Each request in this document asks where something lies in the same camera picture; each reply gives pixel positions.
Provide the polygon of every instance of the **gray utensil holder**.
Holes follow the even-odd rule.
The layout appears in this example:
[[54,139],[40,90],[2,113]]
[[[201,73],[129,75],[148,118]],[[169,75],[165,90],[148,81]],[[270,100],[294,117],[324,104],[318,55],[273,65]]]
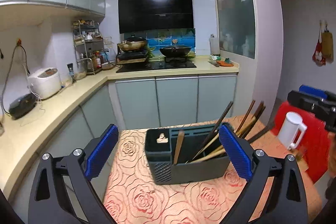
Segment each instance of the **gray utensil holder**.
[[[202,162],[189,162],[190,157],[206,136],[214,127],[214,124],[185,128],[149,129],[146,133],[145,153],[153,180],[158,185],[182,184],[222,177],[230,163],[227,155],[219,155]],[[179,130],[184,130],[184,139],[180,155],[176,165],[173,165],[177,135]],[[167,143],[157,143],[157,138],[163,133],[168,138]],[[219,139],[212,143],[197,158],[204,157],[221,145]]]

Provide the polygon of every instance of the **black glass cooktop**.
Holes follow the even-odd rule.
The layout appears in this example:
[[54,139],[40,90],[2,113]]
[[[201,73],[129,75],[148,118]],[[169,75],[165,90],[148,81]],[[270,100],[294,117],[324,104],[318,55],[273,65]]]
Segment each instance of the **black glass cooktop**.
[[194,63],[185,58],[166,59],[154,62],[129,63],[124,64],[117,72],[156,70],[156,69],[181,69],[181,68],[196,68]]

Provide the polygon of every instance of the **rice cooker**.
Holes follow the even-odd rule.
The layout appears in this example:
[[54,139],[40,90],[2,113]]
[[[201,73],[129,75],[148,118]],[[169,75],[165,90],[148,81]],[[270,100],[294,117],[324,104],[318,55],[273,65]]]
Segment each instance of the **rice cooker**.
[[32,92],[41,99],[47,99],[57,93],[61,88],[61,79],[56,68],[39,69],[28,76],[28,84]]

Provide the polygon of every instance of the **white mug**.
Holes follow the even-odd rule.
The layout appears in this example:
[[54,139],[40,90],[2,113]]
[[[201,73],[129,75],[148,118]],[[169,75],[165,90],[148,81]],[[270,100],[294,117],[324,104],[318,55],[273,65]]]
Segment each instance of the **white mug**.
[[[302,121],[302,117],[296,112],[288,112],[286,114],[286,119],[282,124],[278,134],[278,139],[287,149],[297,148],[300,141],[302,140],[302,137],[307,129],[307,126]],[[299,130],[301,131],[301,134],[297,142],[294,143],[295,137]]]

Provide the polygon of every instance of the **backsplash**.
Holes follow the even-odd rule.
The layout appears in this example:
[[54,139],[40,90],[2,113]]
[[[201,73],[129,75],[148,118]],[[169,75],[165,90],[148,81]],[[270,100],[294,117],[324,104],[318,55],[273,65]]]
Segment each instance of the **backsplash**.
[[148,46],[153,49],[155,56],[161,56],[160,48],[173,45],[173,39],[177,40],[177,45],[191,47],[191,52],[195,52],[195,29],[160,29],[150,31],[139,31],[124,33],[124,39],[135,36],[148,40]]

